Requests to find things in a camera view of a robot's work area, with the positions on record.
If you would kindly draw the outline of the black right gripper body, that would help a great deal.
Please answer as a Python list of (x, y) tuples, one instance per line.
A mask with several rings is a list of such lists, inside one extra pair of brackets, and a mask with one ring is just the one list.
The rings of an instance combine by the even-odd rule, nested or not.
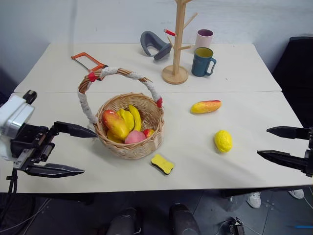
[(308, 177), (313, 176), (313, 128), (309, 128), (309, 149), (305, 152), (305, 160), (307, 161), (304, 173)]

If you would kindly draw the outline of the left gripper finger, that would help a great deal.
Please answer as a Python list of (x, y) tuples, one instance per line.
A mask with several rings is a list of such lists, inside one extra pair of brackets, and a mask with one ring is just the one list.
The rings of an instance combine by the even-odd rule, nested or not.
[(62, 164), (29, 165), (25, 169), (25, 173), (28, 175), (46, 178), (69, 177), (84, 172), (82, 169)]
[(73, 137), (79, 137), (79, 138), (96, 138), (97, 137), (97, 135), (92, 130), (87, 129), (77, 124), (56, 121), (54, 122), (54, 127), (56, 128), (57, 133), (66, 133), (66, 134), (70, 134)]

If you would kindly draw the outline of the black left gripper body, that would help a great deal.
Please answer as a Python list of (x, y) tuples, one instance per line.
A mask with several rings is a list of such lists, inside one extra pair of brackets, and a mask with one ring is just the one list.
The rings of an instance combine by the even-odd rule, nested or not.
[(24, 123), (10, 142), (13, 168), (28, 171), (34, 164), (46, 162), (55, 147), (52, 140), (57, 135), (56, 125), (48, 128)]

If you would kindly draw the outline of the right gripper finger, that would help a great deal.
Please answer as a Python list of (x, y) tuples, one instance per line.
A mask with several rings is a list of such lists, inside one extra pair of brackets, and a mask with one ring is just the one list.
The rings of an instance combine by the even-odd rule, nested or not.
[(298, 128), (289, 126), (277, 126), (267, 129), (267, 132), (279, 136), (281, 138), (288, 139), (310, 139), (310, 129), (309, 128)]
[(257, 153), (264, 159), (282, 165), (285, 167), (293, 168), (305, 172), (306, 159), (295, 157), (289, 153), (279, 152), (275, 150), (257, 150)]

